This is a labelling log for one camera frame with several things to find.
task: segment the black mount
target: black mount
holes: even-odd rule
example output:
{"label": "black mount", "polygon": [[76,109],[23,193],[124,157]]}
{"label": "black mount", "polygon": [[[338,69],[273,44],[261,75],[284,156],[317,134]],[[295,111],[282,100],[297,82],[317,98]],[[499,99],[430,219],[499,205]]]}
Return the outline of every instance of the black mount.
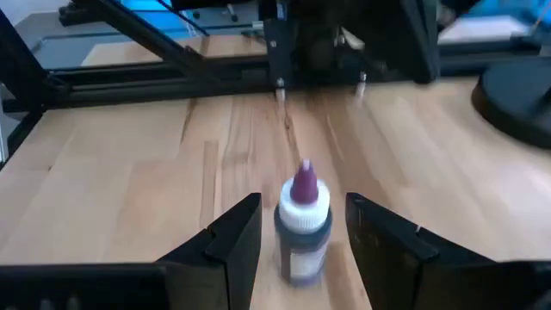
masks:
{"label": "black mount", "polygon": [[551,149],[551,63],[537,59],[495,65],[480,77],[472,100],[497,129]]}

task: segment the wooden surface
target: wooden surface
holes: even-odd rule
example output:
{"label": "wooden surface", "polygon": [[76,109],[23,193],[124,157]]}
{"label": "wooden surface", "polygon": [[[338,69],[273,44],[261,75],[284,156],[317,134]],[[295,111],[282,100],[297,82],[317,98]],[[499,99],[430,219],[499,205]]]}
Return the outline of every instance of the wooden surface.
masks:
{"label": "wooden surface", "polygon": [[[206,55],[263,53],[240,37]],[[98,46],[88,64],[154,59]],[[551,159],[489,127],[473,80],[48,111],[0,173],[0,263],[152,261],[252,191],[263,243],[252,309],[366,309],[344,193],[359,192],[497,260],[550,258]],[[274,265],[273,210],[300,158],[331,189],[324,280],[292,289]]]}

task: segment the plastic bottle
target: plastic bottle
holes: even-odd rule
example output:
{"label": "plastic bottle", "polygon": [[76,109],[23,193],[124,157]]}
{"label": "plastic bottle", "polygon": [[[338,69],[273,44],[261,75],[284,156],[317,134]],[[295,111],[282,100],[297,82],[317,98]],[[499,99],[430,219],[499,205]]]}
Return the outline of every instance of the plastic bottle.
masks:
{"label": "plastic bottle", "polygon": [[294,286],[314,284],[321,276],[331,233],[330,193],[311,162],[303,160],[282,187],[274,212],[283,279]]}

